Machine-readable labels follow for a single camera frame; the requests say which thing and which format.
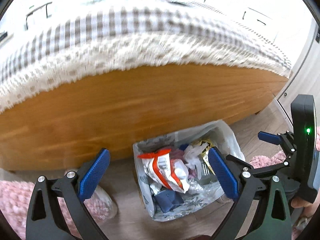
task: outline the white drawer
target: white drawer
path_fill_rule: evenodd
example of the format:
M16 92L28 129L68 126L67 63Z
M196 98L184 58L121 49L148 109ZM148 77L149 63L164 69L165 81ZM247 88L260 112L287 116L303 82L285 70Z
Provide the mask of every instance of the white drawer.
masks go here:
M271 42L274 41L278 33L278 27L274 20L250 8L244 12L242 23Z

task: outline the silver screw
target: silver screw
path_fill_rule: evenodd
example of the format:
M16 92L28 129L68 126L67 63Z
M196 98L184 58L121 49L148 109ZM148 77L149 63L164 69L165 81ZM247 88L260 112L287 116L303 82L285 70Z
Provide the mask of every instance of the silver screw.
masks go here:
M272 179L274 182L279 182L279 180L280 180L278 176L273 176Z
M250 172L244 171L242 172L242 176L244 176L245 178L250 178L251 174Z
M38 181L39 181L39 182L42 182L42 181L44 181L44 179L45 179L44 176L40 176L40 177L38 178Z
M67 177L68 177L69 179L72 179L75 175L76 175L76 173L75 173L74 171L69 171L69 172L67 173Z

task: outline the wooden footboard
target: wooden footboard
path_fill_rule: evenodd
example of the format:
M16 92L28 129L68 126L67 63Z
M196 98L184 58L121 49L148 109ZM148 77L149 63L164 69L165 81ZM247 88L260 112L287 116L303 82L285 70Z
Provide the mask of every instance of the wooden footboard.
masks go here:
M224 65L143 66L86 77L0 115L0 165L7 170L78 167L101 147L112 160L132 144L265 108L287 78Z

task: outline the gingham fabric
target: gingham fabric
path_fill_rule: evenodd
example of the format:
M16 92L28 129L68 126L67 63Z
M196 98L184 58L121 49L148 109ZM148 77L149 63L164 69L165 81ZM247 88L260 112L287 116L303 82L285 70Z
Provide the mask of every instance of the gingham fabric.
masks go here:
M122 34L158 31L187 33L232 44L274 60L276 65L290 71L291 65L287 57L260 35L256 35L254 39L250 35L255 34L253 30L227 22L221 17L223 14L220 11L208 5L187 5L168 4L164 1L148 5L145 0L134 6L111 6L97 13L70 19L64 24L42 31L8 56L1 64L0 81L3 83L36 61L57 55L71 47ZM266 46L269 46L267 53L261 49Z

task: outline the white plastic bag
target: white plastic bag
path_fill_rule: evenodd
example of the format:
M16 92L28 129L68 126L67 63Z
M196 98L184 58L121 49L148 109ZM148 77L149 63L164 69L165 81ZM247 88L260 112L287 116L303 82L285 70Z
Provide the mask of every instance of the white plastic bag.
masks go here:
M144 171L142 160L137 158L137 156L143 153L154 152L165 146L179 147L182 144L191 143L202 138L209 138L216 142L218 149L224 156L231 154L245 161L233 131L222 120L180 130L133 145L134 162L143 202L153 220L164 222L183 217L207 206L224 194L219 182L214 182L205 185L205 194L191 195L188 192L181 194L184 204L165 214L153 203L149 186L152 181L149 181Z

